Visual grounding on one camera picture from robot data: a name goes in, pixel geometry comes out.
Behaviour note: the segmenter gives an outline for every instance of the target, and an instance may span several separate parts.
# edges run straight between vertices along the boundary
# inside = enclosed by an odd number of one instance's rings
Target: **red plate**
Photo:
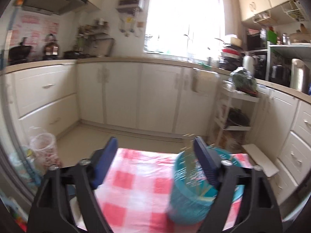
[[[222,52],[231,53],[231,54],[240,56],[239,51],[237,51],[235,49],[231,49],[231,48],[224,48],[224,49],[222,49]]]

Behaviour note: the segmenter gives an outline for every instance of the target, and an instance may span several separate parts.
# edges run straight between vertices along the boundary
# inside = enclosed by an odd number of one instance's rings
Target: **countertop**
[[[35,61],[35,62],[27,62],[17,65],[7,66],[4,70],[5,73],[16,72],[19,70],[40,67],[40,66],[49,66],[49,65],[67,65],[67,64],[76,64],[76,60],[42,60],[42,61]]]
[[[140,63],[154,63],[154,64],[166,64],[166,65],[175,65],[175,66],[183,66],[183,67],[190,67],[190,68],[198,68],[202,69],[202,67],[198,64],[185,62],[185,61],[178,61],[178,60],[167,60],[167,59],[158,59],[158,58],[146,58],[146,57],[105,57],[105,58],[89,58],[89,59],[81,59],[81,60],[44,60],[44,61],[36,61],[36,62],[28,62],[22,63],[17,65],[8,66],[5,68],[6,73],[11,73],[19,70],[40,67],[40,66],[49,66],[49,65],[58,65],[58,64],[76,64],[76,63],[93,63],[93,62],[140,62]],[[231,72],[212,67],[212,71],[229,75]],[[269,88],[273,88],[289,95],[292,95],[296,98],[299,98],[309,104],[311,104],[311,96],[304,94],[300,91],[295,89],[291,89],[288,87],[284,87],[269,81],[265,80],[258,80],[257,83],[267,86]]]

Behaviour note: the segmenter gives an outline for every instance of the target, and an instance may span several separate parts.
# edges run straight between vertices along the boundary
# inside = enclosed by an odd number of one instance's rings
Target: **green container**
[[[277,34],[274,33],[271,30],[267,31],[267,41],[270,41],[271,43],[273,43],[274,45],[276,45],[277,42]]]

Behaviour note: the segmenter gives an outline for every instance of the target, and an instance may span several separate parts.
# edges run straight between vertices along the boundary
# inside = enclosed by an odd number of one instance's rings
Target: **floor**
[[[63,166],[72,166],[80,159],[89,158],[94,150],[104,147],[112,136],[117,137],[120,148],[179,153],[184,147],[182,139],[178,138],[141,135],[79,123],[57,141]]]

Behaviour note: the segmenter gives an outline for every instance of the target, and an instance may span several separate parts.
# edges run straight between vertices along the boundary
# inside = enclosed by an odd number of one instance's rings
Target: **window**
[[[150,0],[145,52],[199,60],[217,56],[221,11],[219,0]]]

